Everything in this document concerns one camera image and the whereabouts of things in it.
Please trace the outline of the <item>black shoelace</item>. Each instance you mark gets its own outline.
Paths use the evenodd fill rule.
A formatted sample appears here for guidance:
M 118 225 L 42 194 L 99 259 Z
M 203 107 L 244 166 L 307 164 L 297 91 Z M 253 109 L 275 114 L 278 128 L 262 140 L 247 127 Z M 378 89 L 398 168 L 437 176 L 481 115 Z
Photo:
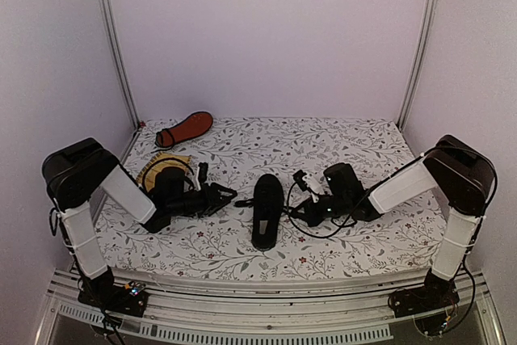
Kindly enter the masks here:
M 234 203 L 236 208 L 250 208 L 254 205 L 253 199 L 238 200 Z

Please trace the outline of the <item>black shoe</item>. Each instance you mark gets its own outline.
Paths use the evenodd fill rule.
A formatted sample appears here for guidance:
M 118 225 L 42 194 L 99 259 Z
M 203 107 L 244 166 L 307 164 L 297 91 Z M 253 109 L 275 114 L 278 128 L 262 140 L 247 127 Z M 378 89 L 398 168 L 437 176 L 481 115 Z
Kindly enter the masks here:
M 251 242 L 255 249 L 266 251 L 275 246 L 283 209 L 281 182 L 274 175 L 262 175 L 254 187 Z

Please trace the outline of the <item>red-soled shoe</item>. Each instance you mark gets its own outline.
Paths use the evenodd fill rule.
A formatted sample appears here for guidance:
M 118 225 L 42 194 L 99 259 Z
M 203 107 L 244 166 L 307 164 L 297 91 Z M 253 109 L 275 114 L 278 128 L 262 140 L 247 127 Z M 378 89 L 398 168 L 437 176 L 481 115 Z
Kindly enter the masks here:
M 176 125 L 156 133 L 155 145 L 171 149 L 177 144 L 203 136 L 213 125 L 213 116 L 206 111 L 197 111 Z

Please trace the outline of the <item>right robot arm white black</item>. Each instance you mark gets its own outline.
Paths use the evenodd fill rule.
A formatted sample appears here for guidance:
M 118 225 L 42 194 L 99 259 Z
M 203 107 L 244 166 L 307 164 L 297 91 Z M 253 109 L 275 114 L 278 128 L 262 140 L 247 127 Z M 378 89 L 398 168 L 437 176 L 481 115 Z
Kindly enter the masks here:
M 451 135 L 370 188 L 364 188 L 349 163 L 334 164 L 323 176 L 326 187 L 302 170 L 294 174 L 295 185 L 310 197 L 296 207 L 285 207 L 291 222 L 303 221 L 309 227 L 338 217 L 369 222 L 426 191 L 438 189 L 446 197 L 447 227 L 427 274 L 430 282 L 418 290 L 424 309 L 435 309 L 448 298 L 446 282 L 455 278 L 475 245 L 498 188 L 494 164 Z

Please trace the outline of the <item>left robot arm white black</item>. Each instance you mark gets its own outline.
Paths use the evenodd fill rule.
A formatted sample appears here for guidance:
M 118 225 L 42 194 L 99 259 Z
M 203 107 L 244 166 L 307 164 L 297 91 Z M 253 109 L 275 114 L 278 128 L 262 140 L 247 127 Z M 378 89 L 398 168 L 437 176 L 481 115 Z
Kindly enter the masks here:
M 41 167 L 46 192 L 54 204 L 67 249 L 82 274 L 88 293 L 103 308 L 120 301 L 111 268 L 98 244 L 90 199 L 102 190 L 147 232 L 155 234 L 175 217 L 209 217 L 237 192 L 208 181 L 208 164 L 192 168 L 175 156 L 153 158 L 134 179 L 120 160 L 89 137 L 46 157 Z

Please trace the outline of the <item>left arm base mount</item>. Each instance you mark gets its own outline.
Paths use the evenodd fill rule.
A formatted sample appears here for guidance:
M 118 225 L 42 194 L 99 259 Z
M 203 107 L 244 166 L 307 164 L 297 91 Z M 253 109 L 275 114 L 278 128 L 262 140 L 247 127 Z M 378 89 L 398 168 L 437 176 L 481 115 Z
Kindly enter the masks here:
M 111 281 L 85 282 L 78 295 L 78 301 L 84 305 L 137 318 L 144 316 L 148 300 L 149 294 L 146 291 L 134 291 L 134 287 L 118 286 Z

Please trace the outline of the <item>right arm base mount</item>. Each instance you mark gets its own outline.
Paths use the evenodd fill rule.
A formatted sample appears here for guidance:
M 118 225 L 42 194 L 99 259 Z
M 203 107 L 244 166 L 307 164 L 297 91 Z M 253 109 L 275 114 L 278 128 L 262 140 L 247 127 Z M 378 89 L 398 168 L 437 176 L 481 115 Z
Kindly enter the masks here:
M 424 284 L 415 288 L 401 288 L 388 297 L 388 307 L 396 318 L 431 312 L 456 305 L 460 301 L 453 282 Z

